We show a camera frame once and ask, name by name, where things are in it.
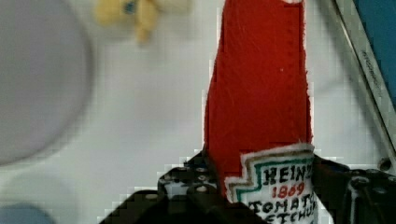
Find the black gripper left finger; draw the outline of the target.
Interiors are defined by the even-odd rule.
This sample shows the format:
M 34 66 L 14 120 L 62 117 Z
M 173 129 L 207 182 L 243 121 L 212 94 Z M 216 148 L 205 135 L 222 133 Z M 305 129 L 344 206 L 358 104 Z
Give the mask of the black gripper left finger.
M 219 175 L 205 147 L 180 166 L 171 168 L 162 175 L 157 182 L 157 187 L 158 194 L 165 200 L 186 196 L 200 187 L 206 187 L 205 194 L 222 198 Z

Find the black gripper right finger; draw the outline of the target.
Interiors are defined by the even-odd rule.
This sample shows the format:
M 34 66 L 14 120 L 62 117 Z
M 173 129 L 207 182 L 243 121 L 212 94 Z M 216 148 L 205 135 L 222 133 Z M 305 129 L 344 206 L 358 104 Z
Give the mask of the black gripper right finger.
M 396 224 L 394 175 L 315 156 L 312 181 L 334 224 Z

